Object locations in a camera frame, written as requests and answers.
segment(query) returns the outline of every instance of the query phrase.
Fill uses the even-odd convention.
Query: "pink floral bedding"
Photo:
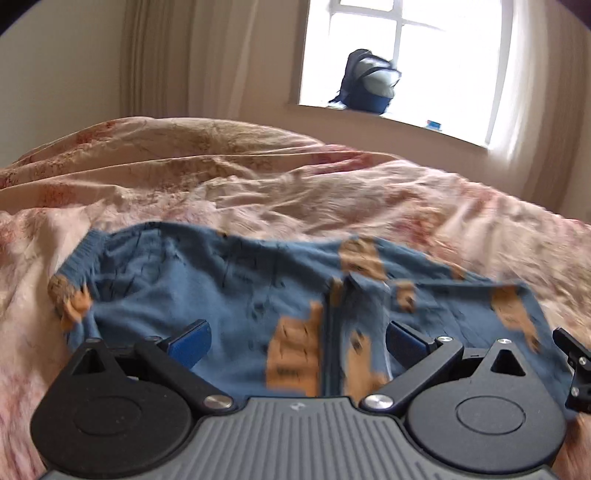
[[[257,238],[375,235],[495,278],[521,277],[552,326],[591,343],[591,228],[458,175],[256,125],[128,118],[0,170],[0,472],[43,471],[28,424],[68,357],[49,276],[93,226],[161,219]],[[555,464],[591,478],[591,422]]]

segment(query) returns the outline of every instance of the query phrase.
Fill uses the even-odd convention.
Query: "blue gripper pad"
[[[161,348],[182,366],[191,369],[209,352],[211,345],[211,327],[205,320],[198,320],[180,335],[166,339]]]
[[[431,337],[400,322],[386,328],[386,348],[400,365],[409,369],[432,353],[437,345]]]

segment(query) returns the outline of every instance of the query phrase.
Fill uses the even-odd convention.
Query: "blue object on sill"
[[[434,122],[433,120],[427,120],[427,125],[425,128],[430,128],[431,130],[437,130],[438,132],[441,131],[441,124]]]

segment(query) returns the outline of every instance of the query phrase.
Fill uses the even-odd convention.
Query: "blue backpack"
[[[350,53],[339,94],[330,103],[381,115],[394,98],[394,86],[401,76],[388,60],[360,48]]]

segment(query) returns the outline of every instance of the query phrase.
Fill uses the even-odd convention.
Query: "beige wall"
[[[0,37],[0,167],[119,116],[123,0],[42,0]]]
[[[311,135],[324,142],[385,151],[486,182],[482,147],[438,132],[360,112],[289,105],[296,64],[299,2],[259,0],[240,119]]]
[[[591,64],[591,31],[587,31],[587,40]],[[583,108],[585,113],[581,125],[579,150],[559,213],[568,218],[591,223],[591,83],[587,87]]]

